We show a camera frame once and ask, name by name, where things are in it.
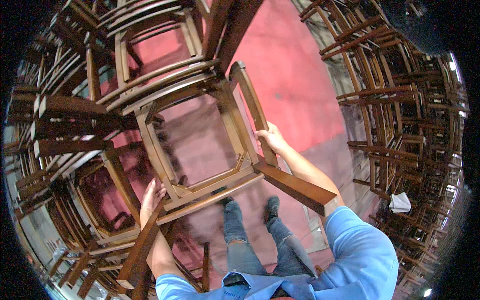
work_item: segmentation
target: sneaker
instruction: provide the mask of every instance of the sneaker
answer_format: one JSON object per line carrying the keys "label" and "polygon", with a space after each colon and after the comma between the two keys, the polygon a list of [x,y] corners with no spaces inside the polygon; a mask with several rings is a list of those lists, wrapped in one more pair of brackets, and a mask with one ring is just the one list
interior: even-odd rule
{"label": "sneaker", "polygon": [[[216,189],[212,192],[212,195],[215,195],[215,194],[218,194],[220,192],[223,192],[227,189],[227,186],[222,186],[221,188],[219,189]],[[222,200],[220,200],[220,203],[222,204],[223,208],[225,208],[225,206],[227,206],[228,203],[230,203],[231,201],[233,201],[234,199],[230,196],[228,197],[225,197],[223,198]]]}
{"label": "sneaker", "polygon": [[264,223],[267,224],[272,218],[278,217],[278,209],[280,207],[280,199],[277,196],[268,198],[264,212]]}

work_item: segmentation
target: jeans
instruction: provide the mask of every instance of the jeans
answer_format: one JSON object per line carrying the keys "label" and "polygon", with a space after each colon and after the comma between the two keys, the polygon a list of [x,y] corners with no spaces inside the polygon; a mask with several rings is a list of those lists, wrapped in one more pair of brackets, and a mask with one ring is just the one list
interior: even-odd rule
{"label": "jeans", "polygon": [[[272,234],[277,249],[277,266],[273,276],[291,276],[306,274],[316,277],[312,261],[279,217],[267,223],[267,230]],[[247,233],[242,223],[242,213],[236,201],[230,201],[224,210],[224,233],[227,243],[228,271],[250,275],[267,275],[267,271],[258,260],[248,242]]]}

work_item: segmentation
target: blue shirt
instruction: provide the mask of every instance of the blue shirt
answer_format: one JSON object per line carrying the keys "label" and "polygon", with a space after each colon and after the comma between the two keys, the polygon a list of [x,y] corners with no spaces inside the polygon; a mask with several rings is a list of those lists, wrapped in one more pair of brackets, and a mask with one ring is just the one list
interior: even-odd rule
{"label": "blue shirt", "polygon": [[299,300],[391,299],[398,260],[388,237],[363,222],[346,206],[338,207],[327,218],[325,232],[335,262],[318,278],[241,273],[249,286],[224,287],[222,282],[221,288],[200,294],[185,279],[164,274],[156,280],[157,296],[160,300],[266,300],[281,286],[291,297]]}

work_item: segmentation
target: brown wooden chair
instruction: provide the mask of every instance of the brown wooden chair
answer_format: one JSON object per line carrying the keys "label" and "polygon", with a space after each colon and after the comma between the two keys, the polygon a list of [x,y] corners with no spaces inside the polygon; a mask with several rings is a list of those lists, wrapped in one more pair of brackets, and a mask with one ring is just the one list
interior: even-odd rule
{"label": "brown wooden chair", "polygon": [[[193,89],[187,91],[187,93],[177,92],[175,94],[173,92],[150,103],[145,103],[141,100],[142,106],[138,105],[135,111],[149,159],[157,176],[162,180],[167,189],[168,198],[162,201],[162,204],[154,211],[145,228],[140,232],[133,248],[134,252],[129,255],[124,268],[120,271],[117,280],[125,288],[137,286],[139,270],[133,266],[139,265],[140,262],[146,259],[153,238],[158,232],[158,225],[165,224],[211,205],[230,193],[261,179],[266,179],[319,214],[323,215],[328,213],[327,211],[334,209],[334,194],[277,169],[276,156],[264,141],[262,149],[265,158],[256,153],[238,108],[238,105],[242,105],[243,102],[239,103],[235,100],[231,86],[234,87],[237,83],[240,85],[244,100],[255,120],[256,129],[267,128],[265,117],[261,111],[261,106],[256,98],[253,86],[245,72],[243,63],[234,63],[229,77],[230,82],[222,77],[217,77],[211,83],[204,81],[204,88],[200,91]],[[189,99],[192,96],[197,96],[199,92],[207,93],[209,91],[210,95],[217,99],[223,122],[238,159],[234,168],[230,170],[193,185],[182,185],[177,181],[178,179],[162,148],[158,146],[158,139],[152,122],[155,120],[154,116],[161,112],[162,109],[182,102],[184,99]],[[233,184],[235,184],[233,187],[225,191],[209,196],[195,204],[188,205],[192,200],[208,195],[222,186]],[[183,208],[173,211],[182,205],[184,206]]]}

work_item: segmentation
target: plastic bag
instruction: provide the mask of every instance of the plastic bag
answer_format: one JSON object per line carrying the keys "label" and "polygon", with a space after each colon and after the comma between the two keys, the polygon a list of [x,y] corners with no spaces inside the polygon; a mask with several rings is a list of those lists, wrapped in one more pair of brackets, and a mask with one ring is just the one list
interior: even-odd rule
{"label": "plastic bag", "polygon": [[391,197],[392,201],[388,207],[390,207],[394,213],[406,213],[412,208],[407,193],[403,192],[399,195],[392,194]]}

